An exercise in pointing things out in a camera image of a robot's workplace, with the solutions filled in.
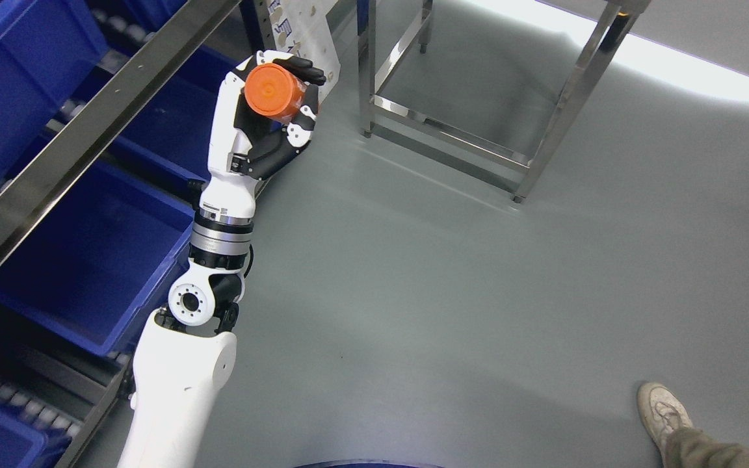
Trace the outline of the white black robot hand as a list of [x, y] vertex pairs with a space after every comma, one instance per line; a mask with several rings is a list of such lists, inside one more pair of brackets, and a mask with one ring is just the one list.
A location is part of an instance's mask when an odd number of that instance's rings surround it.
[[[276, 65], [304, 84], [304, 97], [290, 122], [276, 128], [244, 96], [258, 66]], [[200, 217], [237, 225], [254, 216], [255, 189], [306, 151], [319, 115], [324, 72], [312, 61], [285, 51], [258, 51], [223, 78], [212, 118], [207, 169], [211, 178], [199, 201]]]

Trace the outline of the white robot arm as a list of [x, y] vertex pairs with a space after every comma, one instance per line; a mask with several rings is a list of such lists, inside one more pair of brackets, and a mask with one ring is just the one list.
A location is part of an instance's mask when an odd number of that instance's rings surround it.
[[237, 358], [232, 332], [244, 295], [252, 216], [202, 209], [188, 269], [146, 320], [133, 358], [134, 415], [120, 467], [192, 467]]

